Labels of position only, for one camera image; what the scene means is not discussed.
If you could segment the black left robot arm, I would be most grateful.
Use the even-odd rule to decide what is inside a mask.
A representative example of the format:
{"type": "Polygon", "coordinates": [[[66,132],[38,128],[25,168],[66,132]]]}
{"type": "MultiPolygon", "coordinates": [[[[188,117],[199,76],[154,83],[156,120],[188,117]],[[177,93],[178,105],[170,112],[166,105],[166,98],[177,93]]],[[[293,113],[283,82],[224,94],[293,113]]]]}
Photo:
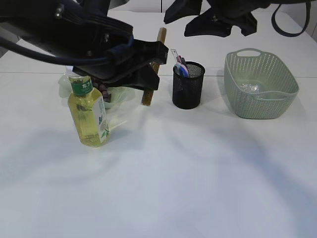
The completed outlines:
{"type": "Polygon", "coordinates": [[[3,0],[0,24],[38,47],[39,52],[5,38],[0,45],[19,55],[71,66],[110,87],[156,91],[151,63],[166,64],[164,43],[137,40],[133,27],[108,16],[107,0],[3,0]]]}

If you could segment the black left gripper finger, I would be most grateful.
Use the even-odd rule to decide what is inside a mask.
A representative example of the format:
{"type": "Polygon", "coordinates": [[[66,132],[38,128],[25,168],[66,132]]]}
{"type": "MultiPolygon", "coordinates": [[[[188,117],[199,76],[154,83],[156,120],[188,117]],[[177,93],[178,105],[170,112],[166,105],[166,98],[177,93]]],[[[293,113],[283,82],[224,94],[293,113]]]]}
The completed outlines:
{"type": "Polygon", "coordinates": [[[160,42],[147,42],[133,39],[128,43],[132,56],[128,60],[129,65],[155,62],[164,65],[167,62],[168,47],[160,42]]]}
{"type": "Polygon", "coordinates": [[[115,75],[111,79],[104,79],[108,87],[129,87],[137,90],[156,91],[159,88],[159,76],[150,64],[146,64],[135,71],[126,71],[115,75]]]}

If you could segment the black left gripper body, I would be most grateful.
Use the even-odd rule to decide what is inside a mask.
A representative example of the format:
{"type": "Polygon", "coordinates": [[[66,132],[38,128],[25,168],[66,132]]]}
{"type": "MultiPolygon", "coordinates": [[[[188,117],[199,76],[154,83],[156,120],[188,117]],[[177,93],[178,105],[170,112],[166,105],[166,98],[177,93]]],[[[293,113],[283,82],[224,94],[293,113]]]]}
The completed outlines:
{"type": "Polygon", "coordinates": [[[115,44],[128,43],[133,27],[103,13],[83,9],[22,9],[19,13],[20,37],[46,51],[23,48],[19,53],[34,60],[81,67],[83,71],[107,65],[114,59],[107,51],[115,44]]]}

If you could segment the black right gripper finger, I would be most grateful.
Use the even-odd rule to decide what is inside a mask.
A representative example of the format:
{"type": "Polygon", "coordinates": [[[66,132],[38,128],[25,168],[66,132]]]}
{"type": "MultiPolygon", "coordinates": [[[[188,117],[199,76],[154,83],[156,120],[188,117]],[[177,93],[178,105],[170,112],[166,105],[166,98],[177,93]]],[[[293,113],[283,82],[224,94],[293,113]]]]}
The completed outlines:
{"type": "Polygon", "coordinates": [[[169,24],[180,18],[199,15],[202,8],[202,0],[175,0],[165,11],[164,23],[169,24]]]}
{"type": "Polygon", "coordinates": [[[228,37],[233,26],[240,28],[243,36],[248,36],[256,33],[257,20],[251,13],[232,19],[221,14],[216,15],[213,11],[206,11],[186,25],[184,36],[212,35],[228,37]]]}

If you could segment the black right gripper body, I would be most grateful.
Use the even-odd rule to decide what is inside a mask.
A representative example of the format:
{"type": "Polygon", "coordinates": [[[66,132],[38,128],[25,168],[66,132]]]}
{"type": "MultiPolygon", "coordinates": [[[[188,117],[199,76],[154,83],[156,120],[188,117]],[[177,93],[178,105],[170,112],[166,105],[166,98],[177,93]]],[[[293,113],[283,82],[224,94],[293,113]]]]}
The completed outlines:
{"type": "Polygon", "coordinates": [[[208,0],[211,6],[198,17],[201,24],[225,22],[226,24],[257,25],[251,12],[258,8],[267,8],[268,0],[208,0]]]}

